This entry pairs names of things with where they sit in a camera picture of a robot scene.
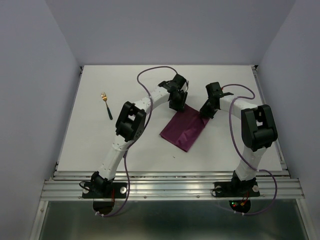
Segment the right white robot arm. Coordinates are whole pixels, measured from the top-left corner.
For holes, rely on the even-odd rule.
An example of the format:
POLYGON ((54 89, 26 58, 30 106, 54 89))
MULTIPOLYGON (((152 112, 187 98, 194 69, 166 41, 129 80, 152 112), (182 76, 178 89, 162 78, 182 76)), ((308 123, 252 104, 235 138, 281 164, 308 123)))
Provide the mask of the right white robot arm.
POLYGON ((257 184, 257 173, 261 172, 259 164, 267 149, 278 138, 278 131, 269 105, 251 104, 255 95, 234 96, 224 92, 218 82, 206 87, 208 99, 200 109, 203 117, 213 119, 218 111, 228 113, 229 131, 233 147, 240 157, 237 168, 233 171, 230 181, 214 183, 213 196, 217 198, 242 197, 246 194, 252 197, 260 196, 257 184), (243 150, 240 151, 234 137, 232 117, 240 120, 243 150))

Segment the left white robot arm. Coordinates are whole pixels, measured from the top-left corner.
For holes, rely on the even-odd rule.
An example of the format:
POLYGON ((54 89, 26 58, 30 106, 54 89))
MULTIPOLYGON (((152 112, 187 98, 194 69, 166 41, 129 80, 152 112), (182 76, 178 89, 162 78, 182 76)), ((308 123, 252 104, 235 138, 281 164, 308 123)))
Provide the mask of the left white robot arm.
POLYGON ((112 194, 117 168, 129 147, 142 136, 148 122, 146 118, 166 102, 177 112, 184 110, 188 88, 189 82, 177 73, 172 80, 162 81, 153 91, 148 91, 147 97, 123 104, 115 123, 112 147, 88 183, 87 191, 93 194, 92 198, 103 199, 112 194))

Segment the purple cloth napkin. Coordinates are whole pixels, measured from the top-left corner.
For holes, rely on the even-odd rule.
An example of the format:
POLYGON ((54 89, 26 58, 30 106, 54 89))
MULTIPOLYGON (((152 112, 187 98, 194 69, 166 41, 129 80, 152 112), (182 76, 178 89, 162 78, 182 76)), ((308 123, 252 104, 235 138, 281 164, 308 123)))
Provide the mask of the purple cloth napkin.
POLYGON ((209 120, 210 118, 201 116, 198 110, 186 104, 184 110, 176 112, 159 135, 187 153, 209 120))

